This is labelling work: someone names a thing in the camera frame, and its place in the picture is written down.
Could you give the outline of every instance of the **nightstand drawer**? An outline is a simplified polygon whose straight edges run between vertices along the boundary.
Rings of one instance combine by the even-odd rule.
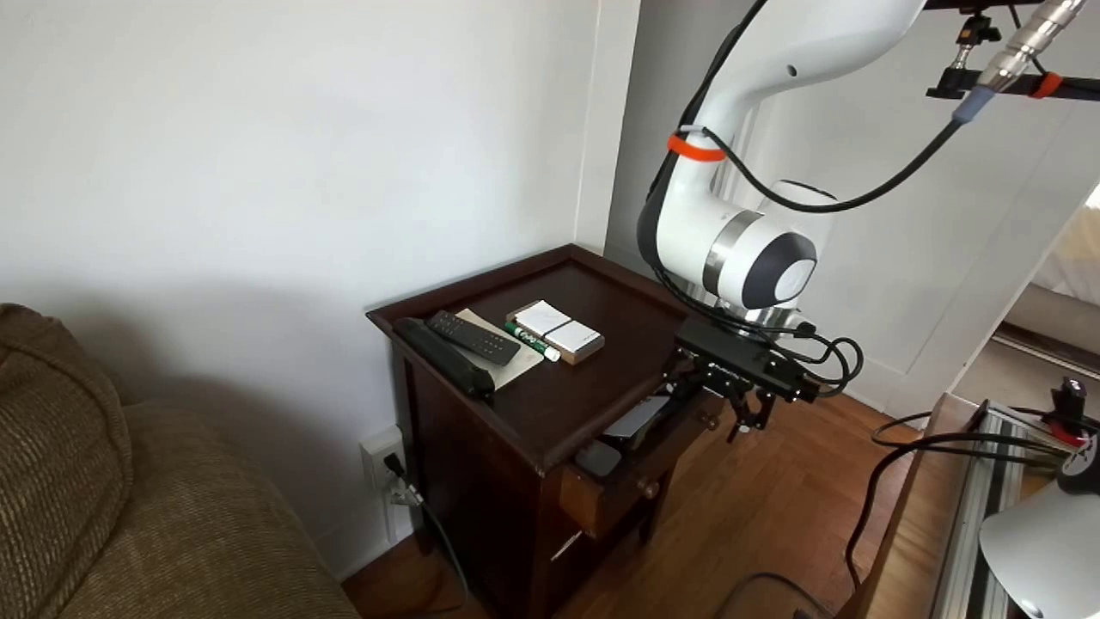
[[[634,507],[664,494],[664,484],[683,454],[683,447],[704,425],[701,415],[717,409],[712,394],[697,394],[682,412],[654,425],[645,444],[621,457],[609,478],[593,478],[589,472],[567,463],[556,493],[556,507],[589,533],[609,533]]]

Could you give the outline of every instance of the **dark wood cabinet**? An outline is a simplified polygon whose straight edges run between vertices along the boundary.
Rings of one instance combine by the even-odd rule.
[[[405,321],[463,307],[501,323],[533,300],[596,327],[605,347],[583,363],[535,363],[499,387],[493,407],[467,399],[397,334]],[[697,412],[712,407],[697,394],[664,415],[605,480],[573,469],[583,444],[664,386],[683,321],[660,285],[580,248],[556,248],[367,315],[393,340],[413,480],[453,540],[478,598],[499,617],[549,617],[613,542],[645,533],[678,454],[701,431]]]

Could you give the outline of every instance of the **electrical outlet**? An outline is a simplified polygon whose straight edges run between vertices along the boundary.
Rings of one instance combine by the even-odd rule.
[[[386,457],[397,454],[397,457],[405,461],[405,454],[401,454],[401,431],[389,425],[389,431],[367,436],[360,447],[366,447],[366,469],[367,469],[370,480],[375,480],[377,489],[389,484],[397,475],[386,469]]]

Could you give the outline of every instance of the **wooden floor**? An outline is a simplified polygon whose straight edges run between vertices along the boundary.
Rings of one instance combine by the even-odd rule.
[[[880,412],[838,394],[815,407],[778,407],[764,434],[725,444],[729,425],[704,434],[678,463],[660,526],[645,546],[634,538],[560,610],[567,619],[714,617],[723,598],[756,571],[778,571],[807,589],[830,612],[853,595],[842,546],[864,507],[871,469],[885,447],[871,434]],[[900,463],[885,493],[855,562],[873,562]],[[480,619],[439,554],[413,540],[347,578],[360,617]],[[790,617],[790,595],[770,582],[745,589],[723,617]]]

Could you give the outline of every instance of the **upholstered fabric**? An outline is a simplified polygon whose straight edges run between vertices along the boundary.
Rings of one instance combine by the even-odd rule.
[[[0,617],[57,617],[130,494],[110,379],[70,330],[0,307]]]
[[[130,510],[64,617],[355,617],[276,489],[216,434],[161,407],[130,409],[130,431]]]

